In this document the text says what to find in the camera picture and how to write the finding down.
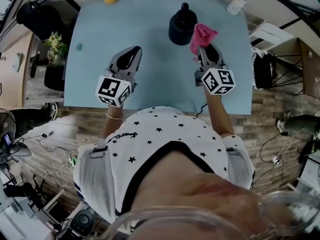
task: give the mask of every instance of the bracelet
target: bracelet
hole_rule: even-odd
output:
[[[122,118],[112,117],[111,115],[109,115],[109,114],[107,113],[107,111],[105,111],[105,115],[106,115],[108,118],[113,119],[113,120],[122,120]]]

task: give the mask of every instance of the kettle handle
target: kettle handle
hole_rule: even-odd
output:
[[[188,3],[186,3],[186,2],[183,2],[182,3],[182,6],[181,6],[181,10],[186,10],[186,11],[188,11],[189,10],[189,4]]]

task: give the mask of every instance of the white cup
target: white cup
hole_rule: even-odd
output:
[[[245,8],[247,5],[247,0],[232,0],[232,2],[228,5],[226,10],[231,15],[237,15]]]

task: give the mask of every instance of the black bottle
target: black bottle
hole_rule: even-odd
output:
[[[189,44],[197,23],[197,15],[192,10],[189,10],[189,4],[184,2],[181,6],[181,10],[173,15],[170,20],[170,40],[179,46]]]

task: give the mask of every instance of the blue tabletop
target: blue tabletop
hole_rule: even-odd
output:
[[[91,0],[78,15],[68,54],[64,105],[105,108],[95,91],[111,58],[121,50],[142,47],[135,74],[134,93],[125,109],[171,106],[183,112],[198,112],[205,102],[204,90],[195,86],[200,64],[189,45],[178,46],[168,36],[169,21],[187,2],[198,22],[218,31],[213,40],[233,71],[236,87],[222,98],[229,114],[249,115],[252,104],[252,64],[247,22],[243,14],[228,14],[220,0],[119,0],[107,5]]]

